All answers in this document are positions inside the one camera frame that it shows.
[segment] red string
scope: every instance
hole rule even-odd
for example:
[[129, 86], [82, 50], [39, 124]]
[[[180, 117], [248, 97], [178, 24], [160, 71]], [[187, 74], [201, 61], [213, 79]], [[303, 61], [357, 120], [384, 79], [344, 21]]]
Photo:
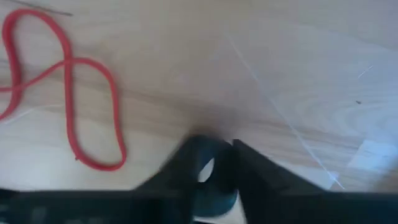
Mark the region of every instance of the red string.
[[[21, 73], [21, 64], [18, 59], [17, 50], [15, 48], [14, 43], [14, 35], [13, 31], [16, 26], [16, 22], [21, 16], [30, 15], [37, 17], [44, 21], [55, 33], [58, 37], [62, 49], [63, 49], [63, 57], [64, 60], [52, 65], [50, 68], [46, 69], [43, 73], [41, 73], [38, 77], [23, 83], [22, 82], [22, 73]], [[6, 52], [9, 59], [10, 64], [10, 71], [11, 71], [11, 78], [12, 78], [12, 85], [10, 87], [2, 87], [0, 88], [0, 92], [11, 92], [11, 99], [9, 102], [8, 107], [0, 114], [0, 120], [4, 119], [5, 117], [9, 116], [17, 107], [21, 101], [22, 92], [29, 86], [37, 83], [41, 79], [49, 76], [55, 69], [59, 67], [64, 67], [65, 69], [65, 113], [67, 117], [67, 134], [68, 140], [70, 143], [70, 147], [72, 148], [73, 153], [76, 156], [76, 159], [80, 160], [82, 163], [86, 164], [87, 166], [96, 169], [96, 170], [103, 170], [103, 171], [114, 171], [119, 169], [123, 166], [126, 161], [126, 146], [124, 145], [123, 141], [123, 134], [121, 132], [121, 128], [119, 125], [119, 101], [118, 101], [118, 93], [116, 89], [116, 84], [113, 80], [113, 76], [111, 72], [99, 62], [96, 62], [90, 58], [78, 58], [73, 57], [72, 55], [72, 48], [70, 46], [69, 40], [66, 37], [65, 33], [61, 29], [61, 27], [48, 15], [44, 14], [43, 12], [31, 10], [31, 9], [18, 9], [10, 13], [6, 20], [4, 21], [2, 27], [2, 40], [4, 42], [4, 46], [6, 48]], [[104, 165], [100, 164], [93, 159], [89, 158], [79, 146], [79, 142], [76, 138], [75, 132], [75, 109], [73, 104], [73, 76], [72, 70], [75, 64], [85, 64], [89, 65], [99, 72], [101, 72], [104, 77], [109, 82], [109, 87], [111, 89], [112, 95], [112, 107], [113, 107], [113, 119], [114, 119], [114, 130], [116, 133], [116, 139], [118, 140], [119, 148], [121, 151], [122, 159], [120, 162], [114, 165]]]

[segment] black plastic part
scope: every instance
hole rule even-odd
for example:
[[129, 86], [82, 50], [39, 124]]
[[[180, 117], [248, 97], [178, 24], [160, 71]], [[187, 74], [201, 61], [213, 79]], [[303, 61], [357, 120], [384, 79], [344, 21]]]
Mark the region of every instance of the black plastic part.
[[[199, 183], [199, 172], [213, 158], [212, 174]], [[188, 138], [134, 190], [0, 190], [0, 222], [191, 224], [194, 215], [229, 211], [238, 191], [248, 224], [398, 223], [397, 195], [327, 192], [239, 140], [230, 145], [202, 135]]]

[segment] red elastic band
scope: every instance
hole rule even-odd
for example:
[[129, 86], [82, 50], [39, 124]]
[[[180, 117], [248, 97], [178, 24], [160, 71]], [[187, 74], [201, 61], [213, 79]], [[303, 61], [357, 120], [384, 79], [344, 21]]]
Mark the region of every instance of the red elastic band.
[[[42, 21], [44, 21], [55, 33], [58, 37], [62, 49], [64, 60], [52, 65], [50, 68], [46, 69], [43, 73], [41, 73], [38, 77], [26, 82], [22, 83], [22, 73], [21, 73], [21, 65], [19, 63], [17, 50], [15, 48], [13, 31], [16, 26], [17, 20], [24, 15], [35, 16]], [[9, 116], [18, 106], [21, 101], [22, 92], [28, 86], [31, 86], [41, 79], [49, 76], [55, 69], [58, 67], [65, 68], [65, 113], [67, 117], [67, 133], [68, 140], [70, 143], [70, 147], [72, 148], [73, 153], [76, 156], [76, 159], [80, 160], [82, 163], [87, 166], [103, 171], [114, 171], [123, 166], [126, 161], [127, 153], [126, 146], [123, 141], [123, 134], [121, 132], [121, 128], [119, 125], [119, 101], [118, 101], [118, 93], [116, 84], [113, 80], [113, 76], [111, 72], [99, 62], [96, 62], [90, 58], [75, 58], [72, 55], [72, 48], [70, 46], [69, 40], [66, 37], [65, 33], [61, 29], [61, 27], [48, 15], [43, 12], [31, 10], [31, 9], [18, 9], [10, 13], [6, 20], [4, 21], [2, 27], [2, 40], [4, 42], [4, 46], [6, 48], [6, 52], [9, 59], [11, 78], [12, 78], [12, 86], [11, 87], [2, 87], [0, 88], [0, 92], [11, 92], [11, 99], [8, 107], [0, 114], [0, 120]], [[109, 87], [111, 89], [112, 95], [112, 107], [113, 107], [113, 119], [114, 119], [114, 130], [116, 133], [116, 139], [118, 140], [119, 148], [121, 151], [122, 159], [120, 162], [114, 165], [104, 165], [100, 164], [93, 159], [89, 158], [80, 148], [78, 140], [76, 138], [75, 132], [75, 109], [73, 105], [73, 77], [72, 70], [74, 64], [85, 64], [89, 65], [99, 72], [101, 72], [104, 77], [109, 82]]]

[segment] light wooden surface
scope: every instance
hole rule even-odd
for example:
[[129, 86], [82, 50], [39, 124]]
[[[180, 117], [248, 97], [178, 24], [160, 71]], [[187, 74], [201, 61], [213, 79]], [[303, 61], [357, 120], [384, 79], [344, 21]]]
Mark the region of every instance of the light wooden surface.
[[[197, 128], [240, 138], [326, 189], [398, 186], [393, 0], [24, 2], [57, 11], [50, 14], [75, 55], [95, 58], [115, 74], [129, 157], [113, 173], [74, 160], [57, 70], [0, 122], [2, 187], [131, 189]], [[26, 4], [0, 1], [0, 18], [20, 7]], [[62, 59], [62, 51], [36, 19], [19, 25], [28, 80]], [[75, 77], [81, 144], [101, 161], [117, 161], [106, 81], [81, 66]], [[8, 83], [1, 49], [0, 84]], [[8, 100], [0, 95], [0, 108]], [[233, 215], [220, 222], [243, 222]]]

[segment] red cord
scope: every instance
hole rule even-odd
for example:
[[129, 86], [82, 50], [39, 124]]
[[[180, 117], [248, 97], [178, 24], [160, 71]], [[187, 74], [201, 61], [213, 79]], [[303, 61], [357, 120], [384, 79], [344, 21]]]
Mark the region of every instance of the red cord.
[[[52, 65], [50, 68], [46, 69], [43, 73], [41, 73], [38, 77], [26, 82], [22, 83], [22, 73], [21, 73], [21, 65], [19, 63], [17, 50], [14, 44], [14, 35], [13, 31], [16, 25], [17, 20], [24, 15], [35, 16], [41, 20], [43, 20], [55, 33], [58, 37], [62, 49], [63, 49], [63, 57], [64, 60]], [[65, 33], [61, 29], [61, 27], [48, 15], [43, 12], [31, 10], [31, 9], [18, 9], [10, 13], [6, 20], [4, 21], [2, 27], [2, 40], [4, 42], [4, 46], [6, 48], [6, 52], [8, 54], [11, 77], [12, 77], [12, 86], [10, 87], [2, 87], [0, 88], [0, 92], [11, 92], [11, 99], [8, 107], [0, 114], [0, 120], [9, 116], [18, 106], [21, 101], [22, 92], [27, 87], [37, 83], [41, 79], [49, 76], [55, 69], [59, 67], [65, 68], [65, 113], [67, 117], [67, 133], [68, 140], [70, 143], [70, 147], [72, 148], [73, 153], [76, 156], [76, 159], [80, 160], [82, 163], [87, 166], [103, 171], [114, 171], [123, 166], [126, 161], [127, 153], [126, 146], [123, 141], [123, 134], [121, 132], [121, 128], [119, 125], [119, 101], [118, 101], [118, 93], [116, 89], [116, 84], [113, 80], [113, 76], [111, 72], [99, 62], [96, 62], [90, 58], [75, 58], [72, 55], [72, 48], [70, 46], [69, 40], [66, 37]], [[89, 65], [99, 72], [101, 72], [107, 81], [109, 82], [109, 86], [111, 89], [112, 95], [112, 107], [113, 107], [113, 119], [114, 119], [114, 130], [116, 133], [116, 139], [118, 140], [119, 148], [121, 151], [122, 159], [115, 165], [104, 165], [99, 164], [93, 159], [89, 158], [80, 148], [78, 140], [76, 138], [75, 132], [75, 109], [73, 104], [73, 76], [72, 70], [74, 64], [85, 64]]]

